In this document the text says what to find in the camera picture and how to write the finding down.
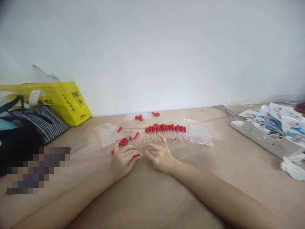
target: table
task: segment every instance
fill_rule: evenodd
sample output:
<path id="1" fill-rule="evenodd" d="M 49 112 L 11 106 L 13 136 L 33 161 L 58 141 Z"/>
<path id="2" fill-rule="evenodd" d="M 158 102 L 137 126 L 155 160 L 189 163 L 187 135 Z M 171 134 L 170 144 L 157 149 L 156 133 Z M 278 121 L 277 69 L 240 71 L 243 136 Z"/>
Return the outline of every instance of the table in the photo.
<path id="1" fill-rule="evenodd" d="M 232 106 L 237 113 L 259 109 L 260 105 Z M 229 126 L 227 114 L 218 108 L 197 108 L 163 112 L 158 123 L 180 122 L 181 118 L 212 123 L 222 138 L 214 147 L 196 144 L 169 144 L 173 156 L 239 188 L 258 200 L 287 228 L 304 228 L 305 182 L 283 172 L 281 159 Z M 90 138 L 92 129 L 106 122 L 126 128 L 143 128 L 154 121 L 124 121 L 124 115 L 90 118 L 72 127 L 48 146 L 74 146 Z M 71 181 L 56 195 L 15 195 L 5 193 L 0 179 L 0 222 L 14 225 L 59 195 L 79 185 L 91 174 L 106 168 L 113 146 L 70 161 Z M 146 146 L 138 145 L 140 152 Z M 81 212 L 68 228 L 228 228 L 191 191 L 168 174 L 153 169 L 142 157 L 131 172 L 116 182 Z"/>

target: yellow shopping bag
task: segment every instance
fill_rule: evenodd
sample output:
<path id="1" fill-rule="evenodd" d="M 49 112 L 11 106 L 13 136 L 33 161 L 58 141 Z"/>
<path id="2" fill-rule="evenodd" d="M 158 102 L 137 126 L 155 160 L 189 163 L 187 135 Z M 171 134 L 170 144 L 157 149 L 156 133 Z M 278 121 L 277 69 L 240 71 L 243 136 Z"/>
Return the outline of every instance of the yellow shopping bag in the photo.
<path id="1" fill-rule="evenodd" d="M 70 126 L 78 126 L 89 119 L 92 114 L 75 82 L 61 82 L 55 76 L 52 78 L 56 78 L 58 82 L 0 85 L 0 91 L 22 95 L 25 103 L 30 104 L 33 109 L 48 105 L 62 121 Z M 7 98 L 13 100 L 16 95 L 8 95 Z"/>

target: white power strip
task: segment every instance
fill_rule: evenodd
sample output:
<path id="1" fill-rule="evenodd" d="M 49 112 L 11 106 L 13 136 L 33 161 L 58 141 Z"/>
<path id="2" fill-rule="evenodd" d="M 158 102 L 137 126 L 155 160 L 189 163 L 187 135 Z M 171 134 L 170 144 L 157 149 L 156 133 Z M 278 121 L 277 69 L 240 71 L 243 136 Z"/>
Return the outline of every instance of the white power strip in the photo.
<path id="1" fill-rule="evenodd" d="M 287 138 L 272 138 L 265 132 L 260 131 L 259 128 L 254 127 L 249 121 L 232 121 L 230 126 L 281 159 L 287 157 L 290 161 L 296 163 L 301 163 L 301 160 L 305 159 L 304 143 L 298 143 Z"/>

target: cable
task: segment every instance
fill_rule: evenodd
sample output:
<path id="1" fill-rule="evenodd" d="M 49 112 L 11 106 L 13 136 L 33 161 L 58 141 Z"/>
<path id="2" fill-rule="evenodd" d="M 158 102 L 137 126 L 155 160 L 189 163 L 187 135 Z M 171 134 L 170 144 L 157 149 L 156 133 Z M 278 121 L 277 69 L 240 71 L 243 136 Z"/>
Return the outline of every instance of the cable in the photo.
<path id="1" fill-rule="evenodd" d="M 224 109 L 224 110 L 226 111 L 227 115 L 229 116 L 230 121 L 231 121 L 231 118 L 233 119 L 233 121 L 235 121 L 234 116 L 233 116 L 233 115 L 231 115 L 230 113 L 228 113 L 228 111 L 227 111 L 227 109 L 226 109 L 226 108 L 223 108 L 223 107 L 221 107 L 220 105 L 219 105 L 219 106 L 212 106 L 212 107 L 216 107 L 216 108 L 221 108 L 221 109 Z"/>
<path id="2" fill-rule="evenodd" d="M 224 105 L 219 105 L 219 107 L 223 107 L 223 108 L 225 109 L 225 111 L 226 111 L 227 115 L 228 115 L 228 116 L 231 116 L 231 117 L 232 117 L 232 119 L 233 119 L 233 121 L 235 121 L 234 116 L 233 116 L 233 115 L 231 115 L 231 114 L 229 114 L 228 110 L 225 108 L 225 106 L 224 106 Z"/>
<path id="3" fill-rule="evenodd" d="M 242 118 L 249 118 L 249 117 L 240 116 L 240 115 L 234 113 L 233 111 L 231 111 L 231 110 L 225 108 L 224 105 L 212 106 L 212 107 L 224 109 L 224 110 L 226 111 L 226 113 L 227 113 L 229 116 L 231 116 L 232 118 L 233 118 L 232 114 L 234 114 L 234 115 L 235 115 L 237 118 L 239 118 L 239 119 L 242 119 Z"/>

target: clear plastic bag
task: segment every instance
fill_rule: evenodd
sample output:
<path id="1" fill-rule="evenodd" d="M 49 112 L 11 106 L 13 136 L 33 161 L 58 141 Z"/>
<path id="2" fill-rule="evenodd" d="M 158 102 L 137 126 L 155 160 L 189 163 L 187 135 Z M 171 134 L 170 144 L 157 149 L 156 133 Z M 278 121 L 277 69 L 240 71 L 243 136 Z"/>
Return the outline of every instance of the clear plastic bag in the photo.
<path id="1" fill-rule="evenodd" d="M 214 129 L 213 125 L 209 122 L 198 122 L 192 119 L 182 119 L 181 120 L 181 125 L 182 126 L 186 126 L 186 130 L 187 130 L 187 134 L 190 135 L 189 133 L 189 126 L 190 125 L 197 125 L 197 126 L 202 126 L 205 127 L 209 130 L 209 136 L 212 139 L 217 139 L 217 140 L 221 140 L 220 136 L 218 135 L 218 133 L 216 132 L 216 130 Z"/>
<path id="2" fill-rule="evenodd" d="M 93 131 L 96 132 L 100 137 L 103 137 L 109 131 L 112 131 L 114 129 L 118 129 L 118 127 L 111 124 L 110 122 L 106 122 L 106 123 L 94 128 Z"/>
<path id="3" fill-rule="evenodd" d="M 71 148 L 70 159 L 79 155 L 89 154 L 99 148 L 106 148 L 120 138 L 123 138 L 123 136 L 118 133 L 117 126 L 109 122 L 104 123 L 81 137 L 78 141 L 80 144 Z"/>
<path id="4" fill-rule="evenodd" d="M 151 112 L 136 112 L 136 113 L 131 113 L 126 115 L 124 121 L 129 121 L 129 120 L 135 120 L 136 115 L 142 115 L 143 120 L 152 120 L 152 119 L 158 119 L 158 118 L 163 118 L 163 113 L 162 111 L 156 111 L 154 113 L 159 113 L 159 116 L 154 116 Z"/>
<path id="5" fill-rule="evenodd" d="M 101 148 L 106 148 L 113 143 L 115 143 L 118 139 L 123 138 L 123 135 L 118 132 L 118 129 L 114 129 L 106 133 L 103 137 L 101 137 Z"/>
<path id="6" fill-rule="evenodd" d="M 213 147 L 213 140 L 211 138 L 209 129 L 201 125 L 189 125 L 189 139 L 190 142 L 199 145 L 208 145 Z"/>

